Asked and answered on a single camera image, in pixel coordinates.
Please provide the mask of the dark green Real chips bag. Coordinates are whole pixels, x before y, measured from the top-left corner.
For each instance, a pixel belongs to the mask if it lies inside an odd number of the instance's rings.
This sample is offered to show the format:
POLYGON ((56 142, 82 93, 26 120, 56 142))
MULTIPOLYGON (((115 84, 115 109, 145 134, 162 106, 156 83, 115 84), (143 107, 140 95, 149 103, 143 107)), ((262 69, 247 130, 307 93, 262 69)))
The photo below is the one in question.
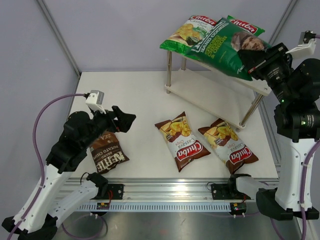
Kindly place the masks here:
POLYGON ((227 18, 221 18, 202 40, 186 52, 186 56, 194 57, 228 76, 251 81, 252 77, 246 71, 238 51, 263 51, 269 47, 258 36, 238 27, 227 18))

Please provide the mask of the brown Chuba chips bag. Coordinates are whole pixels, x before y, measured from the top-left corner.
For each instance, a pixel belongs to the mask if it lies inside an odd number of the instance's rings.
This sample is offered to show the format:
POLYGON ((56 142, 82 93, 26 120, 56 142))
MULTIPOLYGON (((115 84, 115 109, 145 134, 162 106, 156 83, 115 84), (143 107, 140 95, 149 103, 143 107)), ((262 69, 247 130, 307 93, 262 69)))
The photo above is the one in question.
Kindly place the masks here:
POLYGON ((204 136, 207 142, 219 159, 228 168, 230 174, 234 174, 243 165, 252 164, 259 158, 241 140, 231 125, 217 119, 210 126, 201 127, 198 131, 204 136))
POLYGON ((211 154, 193 134, 185 112, 154 126, 162 133, 179 172, 192 161, 211 154))

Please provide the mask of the green Chuba cassava chips bag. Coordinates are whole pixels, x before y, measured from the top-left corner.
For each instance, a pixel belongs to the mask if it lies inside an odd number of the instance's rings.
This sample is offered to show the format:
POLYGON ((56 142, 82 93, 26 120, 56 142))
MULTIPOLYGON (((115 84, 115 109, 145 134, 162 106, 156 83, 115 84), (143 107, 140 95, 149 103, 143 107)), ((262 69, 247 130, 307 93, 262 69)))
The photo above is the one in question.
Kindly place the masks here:
POLYGON ((205 15, 192 15, 159 48, 185 55, 186 52, 202 40, 217 24, 217 21, 205 15))

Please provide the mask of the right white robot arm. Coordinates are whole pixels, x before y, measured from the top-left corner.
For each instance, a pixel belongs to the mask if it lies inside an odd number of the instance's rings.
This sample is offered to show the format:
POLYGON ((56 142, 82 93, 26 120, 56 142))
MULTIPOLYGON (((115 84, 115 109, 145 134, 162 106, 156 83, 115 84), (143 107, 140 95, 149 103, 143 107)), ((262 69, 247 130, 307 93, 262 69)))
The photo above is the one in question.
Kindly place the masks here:
POLYGON ((265 50, 238 51, 238 55, 257 80, 265 80, 278 99, 274 120, 280 141, 280 177, 276 188, 248 174, 233 174, 227 193, 242 194, 255 200, 261 214, 278 221, 317 220, 319 211, 311 201, 310 185, 313 154, 320 145, 320 61, 305 59, 292 68, 292 55, 280 43, 265 50))

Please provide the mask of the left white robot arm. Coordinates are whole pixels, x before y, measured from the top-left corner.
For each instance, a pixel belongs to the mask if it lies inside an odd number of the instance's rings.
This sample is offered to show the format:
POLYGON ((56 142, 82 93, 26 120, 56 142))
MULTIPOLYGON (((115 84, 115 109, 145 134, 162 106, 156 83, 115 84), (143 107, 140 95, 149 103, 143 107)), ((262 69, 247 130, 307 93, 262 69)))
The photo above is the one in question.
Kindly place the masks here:
POLYGON ((108 180, 93 172, 78 189, 54 203, 60 189, 87 156, 87 149, 106 131, 128 132, 136 119, 136 115, 124 113, 118 106, 92 114, 90 117, 85 111, 77 111, 68 117, 58 142, 46 158, 37 187, 23 208, 1 224, 10 235, 17 234, 20 240, 51 240, 80 205, 94 198, 103 199, 110 193, 108 180))

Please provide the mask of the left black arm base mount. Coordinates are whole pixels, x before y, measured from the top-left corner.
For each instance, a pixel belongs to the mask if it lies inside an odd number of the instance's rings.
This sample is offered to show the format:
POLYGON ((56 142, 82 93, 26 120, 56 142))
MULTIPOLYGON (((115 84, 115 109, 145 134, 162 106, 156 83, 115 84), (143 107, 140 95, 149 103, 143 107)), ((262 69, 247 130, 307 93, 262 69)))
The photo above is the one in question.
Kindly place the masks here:
POLYGON ((94 200, 122 200, 124 194, 124 185, 123 184, 108 184, 99 188, 97 196, 94 197, 94 200))

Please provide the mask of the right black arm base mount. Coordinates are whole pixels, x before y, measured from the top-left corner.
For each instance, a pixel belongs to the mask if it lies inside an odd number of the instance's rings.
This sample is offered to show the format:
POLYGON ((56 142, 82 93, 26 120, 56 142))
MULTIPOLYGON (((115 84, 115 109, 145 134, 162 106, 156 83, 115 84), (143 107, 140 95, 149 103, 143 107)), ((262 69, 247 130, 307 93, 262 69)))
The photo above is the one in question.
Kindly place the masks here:
POLYGON ((211 194, 213 200, 243 200, 244 197, 241 193, 236 193, 231 191, 228 187, 227 183, 217 184, 212 183, 211 187, 211 194))

